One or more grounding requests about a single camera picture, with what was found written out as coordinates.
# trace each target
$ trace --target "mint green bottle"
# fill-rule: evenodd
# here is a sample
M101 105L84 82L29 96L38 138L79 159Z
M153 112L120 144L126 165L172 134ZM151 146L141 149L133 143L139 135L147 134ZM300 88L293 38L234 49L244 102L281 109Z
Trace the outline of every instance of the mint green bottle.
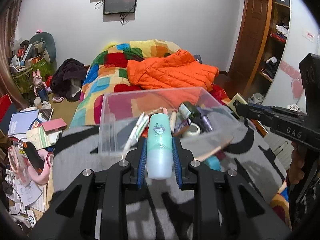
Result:
M147 171L151 179L167 179L172 174L172 136L169 116L153 114L147 142Z

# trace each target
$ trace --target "pink handle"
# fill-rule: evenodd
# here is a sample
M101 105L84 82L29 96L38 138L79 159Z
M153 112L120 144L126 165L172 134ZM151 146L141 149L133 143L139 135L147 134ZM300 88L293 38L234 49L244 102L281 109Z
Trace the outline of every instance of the pink handle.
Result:
M49 181L49 174L50 174L50 168L51 168L51 155L46 151L45 149L38 150L38 154L41 157L42 160L44 160L44 168L43 171L40 175L36 172L35 168L31 165L30 161L28 160L29 166L28 166L28 172L31 177L31 179L39 184L39 185L44 185L47 184Z

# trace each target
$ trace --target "floor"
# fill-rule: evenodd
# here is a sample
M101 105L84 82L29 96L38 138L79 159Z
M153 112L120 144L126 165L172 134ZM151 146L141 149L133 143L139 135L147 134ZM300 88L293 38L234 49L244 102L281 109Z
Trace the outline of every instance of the floor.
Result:
M60 103L52 102L53 93L49 94L49 102L53 108L52 120L57 118L62 118L66 124L70 125L73 115L80 101L69 102L66 99Z

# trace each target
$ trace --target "black handle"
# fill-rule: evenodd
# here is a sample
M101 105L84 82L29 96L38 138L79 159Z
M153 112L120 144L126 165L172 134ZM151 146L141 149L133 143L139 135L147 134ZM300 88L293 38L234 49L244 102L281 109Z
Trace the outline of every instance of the black handle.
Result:
M44 168L44 160L38 154L32 142L23 143L23 150L26 153L31 165L35 168L38 175L40 175Z

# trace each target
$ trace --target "human hand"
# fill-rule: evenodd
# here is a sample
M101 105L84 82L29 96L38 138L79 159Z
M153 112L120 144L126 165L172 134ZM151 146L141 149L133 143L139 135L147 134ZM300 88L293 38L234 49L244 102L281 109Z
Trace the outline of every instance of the human hand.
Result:
M298 152L298 144L292 142L294 150L292 151L292 162L289 169L289 181L291 184L298 184L304 177L302 168L304 166L305 154Z

